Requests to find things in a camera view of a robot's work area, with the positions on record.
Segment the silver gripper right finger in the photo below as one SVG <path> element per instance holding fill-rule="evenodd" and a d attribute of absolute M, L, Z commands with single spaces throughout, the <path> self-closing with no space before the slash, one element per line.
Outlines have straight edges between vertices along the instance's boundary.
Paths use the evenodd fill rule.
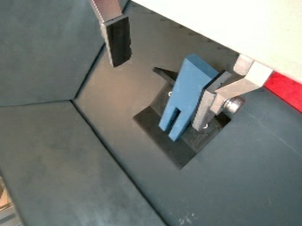
<path fill-rule="evenodd" d="M 244 105 L 241 95 L 265 85 L 273 70 L 254 59 L 241 55 L 234 65 L 234 72 L 222 72 L 205 87 L 193 122 L 193 127 L 198 131 L 206 128 L 224 109 L 237 113 Z"/>

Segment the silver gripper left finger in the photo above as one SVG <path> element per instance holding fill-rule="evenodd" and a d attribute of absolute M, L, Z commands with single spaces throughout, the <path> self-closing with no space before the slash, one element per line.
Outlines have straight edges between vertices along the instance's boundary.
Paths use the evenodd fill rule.
<path fill-rule="evenodd" d="M 90 2 L 106 40 L 110 63 L 118 67 L 133 55 L 129 17 L 122 12 L 118 0 L 90 0 Z"/>

